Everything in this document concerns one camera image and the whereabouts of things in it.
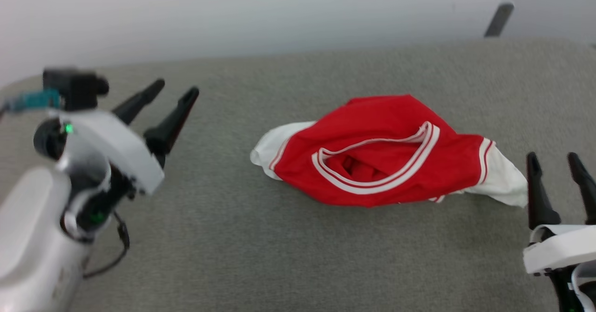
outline white sleeve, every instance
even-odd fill
[[[496,146],[490,146],[486,155],[486,165],[486,180],[464,191],[487,195],[510,206],[525,207],[528,204],[526,177]]]
[[[275,174],[274,168],[275,164],[281,159],[281,155],[283,155],[285,145],[294,134],[314,124],[315,121],[288,123],[266,132],[251,151],[251,162],[262,166],[267,176],[275,180],[281,180]]]

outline gray table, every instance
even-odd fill
[[[483,196],[374,209],[319,204],[249,161],[268,129],[317,119],[351,97],[411,93],[456,131],[496,140],[520,169],[534,150],[564,221],[584,214],[566,165],[596,174],[596,51],[566,41],[487,40],[397,50],[190,60],[100,69],[115,106],[158,76],[135,121],[155,124],[191,85],[201,96],[151,198],[126,203],[132,249],[84,283],[85,312],[557,311],[550,282],[524,273],[526,212]],[[36,89],[39,78],[2,94]],[[0,191],[36,157],[42,113],[0,123]],[[115,230],[91,267],[119,252]]]

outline green led light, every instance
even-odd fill
[[[104,219],[106,219],[106,216],[103,213],[95,213],[89,215],[89,218],[91,218],[91,221],[97,224],[103,222]]]

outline red jersey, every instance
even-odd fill
[[[289,130],[292,125],[300,126]],[[507,174],[513,168],[515,204],[525,205],[525,193],[519,199],[525,179],[494,142],[457,134],[410,95],[355,98],[315,123],[281,128],[255,148],[260,145],[260,158],[272,158],[253,162],[323,203],[372,207],[439,201],[478,185],[486,188],[493,157],[491,180],[502,179],[498,165],[505,165],[501,170]],[[274,156],[272,149],[277,149]]]

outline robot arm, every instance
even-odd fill
[[[530,244],[523,251],[528,274],[548,276],[561,312],[596,312],[596,183],[575,153],[568,155],[573,181],[581,190],[585,225],[562,225],[542,184],[536,154],[527,157]]]
[[[112,265],[126,254],[128,233],[115,208],[124,196],[151,195],[160,185],[165,157],[198,97],[198,89],[189,89],[143,139],[128,124],[161,91],[163,80],[112,112],[96,108],[97,96],[107,94],[108,86],[95,74],[46,71],[43,87],[43,99],[57,92],[62,101],[36,131],[34,146],[57,163],[26,172],[0,206],[2,312],[66,310],[110,217],[119,221],[125,244]],[[15,102],[14,110],[39,107],[31,96]],[[48,107],[56,105],[51,100]]]

